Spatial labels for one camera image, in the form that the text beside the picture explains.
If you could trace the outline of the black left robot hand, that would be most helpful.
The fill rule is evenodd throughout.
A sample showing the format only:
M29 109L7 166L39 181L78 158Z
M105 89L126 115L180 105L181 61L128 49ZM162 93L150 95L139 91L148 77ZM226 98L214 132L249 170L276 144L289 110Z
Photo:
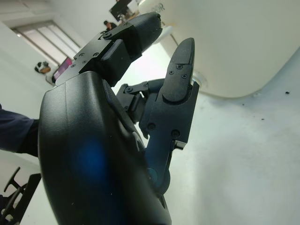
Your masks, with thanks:
M169 225L164 198L199 91L195 41L176 48L165 78L112 88L162 32L156 12L96 35L47 91L38 157L60 225Z

